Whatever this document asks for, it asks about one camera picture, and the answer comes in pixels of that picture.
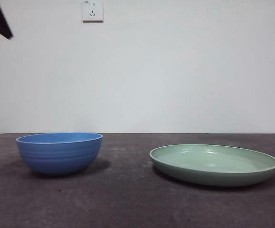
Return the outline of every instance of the plate rim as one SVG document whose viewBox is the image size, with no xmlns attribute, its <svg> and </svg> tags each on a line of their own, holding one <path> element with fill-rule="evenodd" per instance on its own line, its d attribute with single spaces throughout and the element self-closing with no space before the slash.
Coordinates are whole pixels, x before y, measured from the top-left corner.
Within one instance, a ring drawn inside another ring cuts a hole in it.
<svg viewBox="0 0 275 228">
<path fill-rule="evenodd" d="M 174 145 L 166 145 L 166 146 L 160 146 L 160 147 L 157 147 L 157 148 L 154 148 L 152 149 L 150 152 L 149 152 L 149 156 L 151 159 L 155 160 L 156 162 L 159 162 L 161 164 L 164 164 L 164 165 L 168 165 L 168 166 L 171 166 L 171 167 L 175 167 L 175 168 L 180 168 L 180 169 L 183 169 L 183 170 L 188 170 L 188 171 L 200 171 L 200 172 L 207 172 L 207 173 L 220 173 L 220 174 L 249 174 L 249 173 L 259 173 L 259 172 L 265 172 L 265 171 L 271 171 L 271 170 L 274 170 L 275 169 L 275 165 L 270 167 L 270 168 L 266 168 L 266 169 L 260 169 L 260 170 L 257 170 L 257 171 L 246 171 L 246 172 L 215 172 L 215 171 L 207 171 L 207 170 L 202 170 L 202 169 L 189 169 L 189 168 L 185 168 L 185 167 L 180 167 L 180 166 L 176 166 L 176 165 L 171 165 L 171 164 L 167 164 L 165 162 L 162 162 L 158 159 L 156 159 L 153 155 L 152 155 L 152 152 L 155 151 L 155 150 L 158 150 L 160 148 L 164 148 L 164 147 L 172 147 L 172 146 L 193 146 L 193 145 L 196 145 L 196 146 L 217 146 L 217 147 L 227 147 L 227 148 L 235 148 L 235 149 L 240 149 L 240 150 L 246 150 L 246 151 L 251 151 L 251 152 L 255 152 L 255 153 L 260 153 L 262 155 L 265 155 L 265 156 L 268 156 L 270 158 L 272 158 L 273 160 L 275 160 L 275 157 L 267 154 L 267 153 L 263 153 L 263 152 L 259 152 L 259 151 L 254 151 L 254 150 L 250 150 L 250 149 L 246 149 L 246 148 L 242 148 L 242 147 L 235 147 L 235 146 L 225 146 L 225 145 L 212 145 L 212 144 L 174 144 Z"/>
</svg>

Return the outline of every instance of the table surface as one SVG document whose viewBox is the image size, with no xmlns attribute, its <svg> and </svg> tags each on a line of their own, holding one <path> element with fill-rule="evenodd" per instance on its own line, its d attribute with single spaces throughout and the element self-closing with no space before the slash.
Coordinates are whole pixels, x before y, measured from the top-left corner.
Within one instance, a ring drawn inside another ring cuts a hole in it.
<svg viewBox="0 0 275 228">
<path fill-rule="evenodd" d="M 243 147 L 275 156 L 275 134 L 105 133 L 77 174 L 33 173 L 15 139 L 0 134 L 0 228 L 275 228 L 275 174 L 253 186 L 207 187 L 173 179 L 149 151 L 170 144 Z"/>
</svg>

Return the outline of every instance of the wall socket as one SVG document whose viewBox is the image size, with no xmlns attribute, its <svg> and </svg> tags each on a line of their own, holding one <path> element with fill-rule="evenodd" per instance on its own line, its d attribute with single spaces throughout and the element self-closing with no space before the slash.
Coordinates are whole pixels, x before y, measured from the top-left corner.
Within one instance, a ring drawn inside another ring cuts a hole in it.
<svg viewBox="0 0 275 228">
<path fill-rule="evenodd" d="M 104 0 L 85 0 L 82 3 L 83 22 L 104 21 Z"/>
</svg>

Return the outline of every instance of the blue bowl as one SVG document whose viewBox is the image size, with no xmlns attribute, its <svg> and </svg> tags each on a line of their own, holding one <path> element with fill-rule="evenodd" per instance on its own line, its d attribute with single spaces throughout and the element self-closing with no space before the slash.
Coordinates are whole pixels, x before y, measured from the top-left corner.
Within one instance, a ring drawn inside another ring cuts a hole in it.
<svg viewBox="0 0 275 228">
<path fill-rule="evenodd" d="M 46 133 L 20 137 L 16 143 L 21 158 L 33 171 L 65 175 L 91 164 L 102 138 L 96 133 Z"/>
</svg>

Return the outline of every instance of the ceramic bowl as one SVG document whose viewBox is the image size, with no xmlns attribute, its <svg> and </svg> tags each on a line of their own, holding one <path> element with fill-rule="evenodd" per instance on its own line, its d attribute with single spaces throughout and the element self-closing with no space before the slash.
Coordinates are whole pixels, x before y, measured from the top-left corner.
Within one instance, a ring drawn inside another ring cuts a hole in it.
<svg viewBox="0 0 275 228">
<path fill-rule="evenodd" d="M 86 168 L 96 158 L 103 136 L 96 133 L 46 133 L 16 139 L 23 161 L 47 175 L 65 175 Z"/>
<path fill-rule="evenodd" d="M 275 158 L 229 146 L 183 144 L 150 152 L 153 164 L 182 181 L 210 186 L 245 186 L 262 182 L 275 171 Z"/>
</svg>

